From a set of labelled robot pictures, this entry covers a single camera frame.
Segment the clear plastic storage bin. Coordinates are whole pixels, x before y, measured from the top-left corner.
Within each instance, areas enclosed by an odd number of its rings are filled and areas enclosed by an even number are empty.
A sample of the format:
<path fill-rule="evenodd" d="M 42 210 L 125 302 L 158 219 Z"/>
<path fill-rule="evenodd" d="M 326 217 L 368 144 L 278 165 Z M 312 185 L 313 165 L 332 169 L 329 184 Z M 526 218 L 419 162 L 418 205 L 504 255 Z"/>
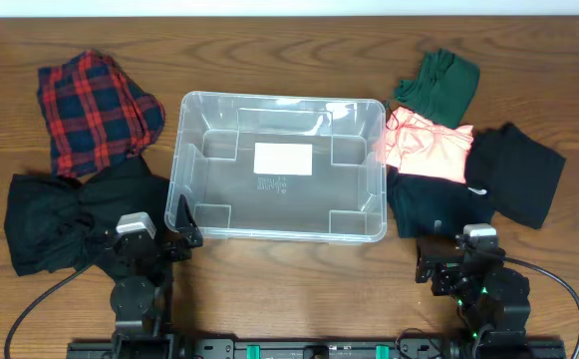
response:
<path fill-rule="evenodd" d="M 366 243 L 388 229 L 386 109 L 373 99 L 190 92 L 164 222 L 183 194 L 206 238 Z M 256 143 L 311 144 L 310 176 L 259 175 Z"/>

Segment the black gathered garment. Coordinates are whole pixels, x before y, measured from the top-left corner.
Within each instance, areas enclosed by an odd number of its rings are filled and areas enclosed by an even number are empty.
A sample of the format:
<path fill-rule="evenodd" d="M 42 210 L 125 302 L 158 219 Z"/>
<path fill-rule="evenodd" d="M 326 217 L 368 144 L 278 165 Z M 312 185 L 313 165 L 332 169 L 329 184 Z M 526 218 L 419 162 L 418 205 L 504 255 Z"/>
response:
<path fill-rule="evenodd" d="M 169 181 L 141 157 L 106 168 L 88 181 L 41 175 L 12 176 L 4 231 L 19 276 L 95 263 L 109 277 L 127 274 L 112 256 L 100 258 L 121 216 L 149 215 L 156 235 L 163 222 Z"/>

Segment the black garment with tag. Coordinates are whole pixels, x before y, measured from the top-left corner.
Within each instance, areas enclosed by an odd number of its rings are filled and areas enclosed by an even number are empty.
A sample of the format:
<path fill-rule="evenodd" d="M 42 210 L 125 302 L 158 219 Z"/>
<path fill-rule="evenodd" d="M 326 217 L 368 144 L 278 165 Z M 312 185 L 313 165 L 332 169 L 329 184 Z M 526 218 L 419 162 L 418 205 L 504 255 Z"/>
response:
<path fill-rule="evenodd" d="M 465 163 L 465 181 L 485 191 L 496 211 L 522 225 L 543 226 L 566 159 L 507 123 L 477 134 Z"/>

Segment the red navy plaid shirt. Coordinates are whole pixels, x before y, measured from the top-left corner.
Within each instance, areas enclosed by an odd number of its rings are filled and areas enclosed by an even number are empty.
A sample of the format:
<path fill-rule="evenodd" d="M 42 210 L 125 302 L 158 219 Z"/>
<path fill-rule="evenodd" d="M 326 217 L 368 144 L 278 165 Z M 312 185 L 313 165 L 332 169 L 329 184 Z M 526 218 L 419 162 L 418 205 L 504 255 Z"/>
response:
<path fill-rule="evenodd" d="M 162 103 L 95 50 L 40 68 L 37 100 L 56 177 L 79 178 L 136 157 L 164 128 Z"/>

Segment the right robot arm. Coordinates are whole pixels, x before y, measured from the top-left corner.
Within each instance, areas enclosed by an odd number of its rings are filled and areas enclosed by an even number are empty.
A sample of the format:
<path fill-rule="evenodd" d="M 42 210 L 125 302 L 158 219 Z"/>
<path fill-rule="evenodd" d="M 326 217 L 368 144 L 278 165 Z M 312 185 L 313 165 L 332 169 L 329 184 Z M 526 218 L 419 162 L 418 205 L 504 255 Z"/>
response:
<path fill-rule="evenodd" d="M 431 235 L 416 240 L 416 282 L 430 282 L 435 296 L 457 302 L 458 316 L 477 346 L 519 347 L 526 343 L 531 307 L 529 280 L 504 265 L 494 235 Z"/>

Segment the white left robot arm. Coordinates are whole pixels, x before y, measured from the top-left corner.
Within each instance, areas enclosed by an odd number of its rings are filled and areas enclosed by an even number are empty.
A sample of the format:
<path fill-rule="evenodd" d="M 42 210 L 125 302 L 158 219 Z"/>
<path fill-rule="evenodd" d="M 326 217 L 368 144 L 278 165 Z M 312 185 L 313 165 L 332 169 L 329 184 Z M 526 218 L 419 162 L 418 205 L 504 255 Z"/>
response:
<path fill-rule="evenodd" d="M 177 358 L 179 338 L 171 329 L 172 265 L 191 258 L 202 235 L 181 196 L 175 220 L 177 239 L 158 241 L 145 212 L 121 216 L 112 250 L 130 272 L 118 281 L 110 303 L 116 315 L 116 358 Z"/>

